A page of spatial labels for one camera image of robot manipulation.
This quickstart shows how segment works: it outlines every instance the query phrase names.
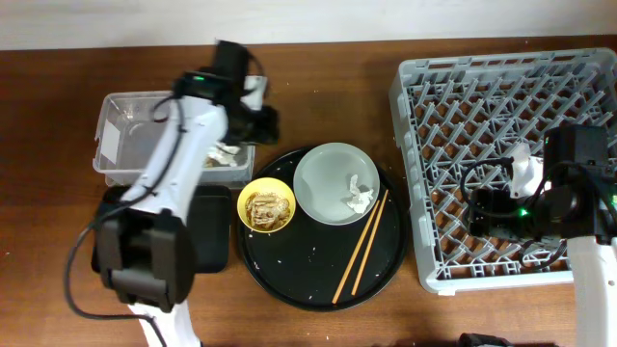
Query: white plastic crate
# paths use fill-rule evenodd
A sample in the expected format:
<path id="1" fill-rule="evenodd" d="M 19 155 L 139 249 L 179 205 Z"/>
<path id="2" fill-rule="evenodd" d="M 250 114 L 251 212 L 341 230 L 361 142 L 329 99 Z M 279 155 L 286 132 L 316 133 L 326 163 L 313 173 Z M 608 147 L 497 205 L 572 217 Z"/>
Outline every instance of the white plastic crate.
<path id="1" fill-rule="evenodd" d="M 264 77 L 247 77 L 246 88 L 257 88 L 260 93 L 244 96 L 243 102 L 249 107 L 260 108 L 265 85 Z M 98 148 L 93 166 L 97 172 L 105 174 L 108 185 L 130 185 L 142 173 L 166 126 L 165 123 L 151 121 L 149 111 L 169 94 L 170 92 L 111 93 L 105 97 L 94 137 L 98 141 Z M 153 117 L 165 118 L 171 112 L 171 107 L 175 107 L 171 102 L 162 105 Z M 221 184 L 231 189 L 247 185 L 253 175 L 255 147 L 240 148 L 234 157 L 237 167 L 204 167 L 200 184 Z"/>
<path id="2" fill-rule="evenodd" d="M 542 155 L 544 133 L 562 123 L 603 125 L 609 156 L 617 144 L 617 56 L 580 49 L 403 62 L 389 91 L 390 109 L 407 171 L 414 248 L 422 286 L 460 290 L 572 282 L 567 257 L 528 272 L 520 246 L 467 234 L 467 205 L 458 192 L 471 163 L 507 156 L 519 142 Z M 507 188 L 502 168 L 483 166 L 467 187 Z M 538 249 L 523 261 L 539 264 Z"/>

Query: white backdrop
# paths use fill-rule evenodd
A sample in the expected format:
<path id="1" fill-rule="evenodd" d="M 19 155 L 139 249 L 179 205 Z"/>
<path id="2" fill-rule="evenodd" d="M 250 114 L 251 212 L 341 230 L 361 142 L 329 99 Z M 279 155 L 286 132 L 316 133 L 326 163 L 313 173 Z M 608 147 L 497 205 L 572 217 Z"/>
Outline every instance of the white backdrop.
<path id="1" fill-rule="evenodd" d="M 617 0 L 0 0 L 0 49 L 617 34 Z"/>

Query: wooden chopstick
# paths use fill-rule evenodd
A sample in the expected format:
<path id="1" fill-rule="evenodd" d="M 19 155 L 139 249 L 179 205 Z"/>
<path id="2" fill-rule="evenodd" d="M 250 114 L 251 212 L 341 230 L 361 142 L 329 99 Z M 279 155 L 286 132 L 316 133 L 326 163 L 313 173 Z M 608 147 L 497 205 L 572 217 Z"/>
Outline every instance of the wooden chopstick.
<path id="1" fill-rule="evenodd" d="M 364 257 L 362 258 L 362 264 L 360 264 L 360 270 L 358 270 L 358 276 L 356 277 L 356 282 L 354 283 L 354 289 L 351 291 L 351 295 L 356 295 L 356 290 L 358 290 L 358 284 L 360 284 L 360 278 L 362 277 L 362 272 L 364 271 L 364 265 L 366 265 L 366 259 L 368 258 L 368 254 L 370 253 L 370 248 L 373 245 L 373 240 L 375 239 L 375 234 L 377 233 L 377 228 L 379 227 L 379 221 L 382 219 L 382 212 L 384 211 L 384 206 L 386 205 L 386 198 L 388 197 L 388 190 L 384 193 L 384 199 L 382 205 L 379 207 L 379 213 L 377 214 L 377 220 L 375 220 L 375 225 L 373 226 L 373 231 L 370 233 L 370 238 L 368 238 L 368 244 L 366 245 L 366 251 L 364 251 Z"/>
<path id="2" fill-rule="evenodd" d="M 349 264 L 347 264 L 347 269 L 345 269 L 345 273 L 343 274 L 343 278 L 340 279 L 340 283 L 338 284 L 338 289 L 336 290 L 335 296 L 332 298 L 332 303 L 336 304 L 338 301 L 338 297 L 340 296 L 340 291 L 343 290 L 343 285 L 345 285 L 345 281 L 347 280 L 347 276 L 349 276 L 349 271 L 351 271 L 352 266 L 354 266 L 354 261 L 356 260 L 356 256 L 360 251 L 360 247 L 362 246 L 362 241 L 364 241 L 364 237 L 366 236 L 366 232 L 370 227 L 370 223 L 373 221 L 373 216 L 375 216 L 375 211 L 377 211 L 377 207 L 379 207 L 379 201 L 375 202 L 375 207 L 373 211 L 370 213 L 370 217 L 368 217 L 368 222 L 366 222 L 366 226 L 364 226 L 364 230 L 362 231 L 362 235 L 360 236 L 360 240 L 358 240 L 358 245 L 356 245 L 356 249 L 354 253 L 351 255 L 351 259 L 349 259 Z"/>

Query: white label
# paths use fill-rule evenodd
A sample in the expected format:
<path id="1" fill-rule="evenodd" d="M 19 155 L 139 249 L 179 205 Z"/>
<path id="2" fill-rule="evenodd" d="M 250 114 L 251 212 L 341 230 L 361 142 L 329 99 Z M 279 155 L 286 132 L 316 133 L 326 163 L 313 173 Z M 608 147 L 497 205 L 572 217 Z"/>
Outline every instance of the white label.
<path id="1" fill-rule="evenodd" d="M 116 165 L 119 143 L 120 131 L 111 122 L 106 120 L 105 128 L 103 128 L 103 140 L 100 146 L 100 153 L 114 163 L 114 165 Z"/>

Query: yellow bowl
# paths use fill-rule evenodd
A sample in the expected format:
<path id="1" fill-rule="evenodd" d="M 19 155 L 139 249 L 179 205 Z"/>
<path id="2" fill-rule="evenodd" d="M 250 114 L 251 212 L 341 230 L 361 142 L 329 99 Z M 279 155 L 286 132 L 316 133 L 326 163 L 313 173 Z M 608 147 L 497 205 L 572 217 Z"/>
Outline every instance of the yellow bowl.
<path id="1" fill-rule="evenodd" d="M 272 230 L 264 230 L 259 227 L 251 227 L 251 224 L 249 223 L 249 218 L 247 216 L 246 205 L 247 199 L 253 193 L 274 193 L 281 198 L 287 199 L 289 201 L 289 218 L 287 219 L 287 222 L 285 222 L 285 224 L 281 227 Z M 254 180 L 246 187 L 244 187 L 242 192 L 240 192 L 240 196 L 238 197 L 238 216 L 240 217 L 240 220 L 242 220 L 242 223 L 244 223 L 244 225 L 247 226 L 249 229 L 257 232 L 270 233 L 281 230 L 289 224 L 289 221 L 291 221 L 295 212 L 296 197 L 294 197 L 293 191 L 285 183 L 275 178 L 264 177 Z"/>

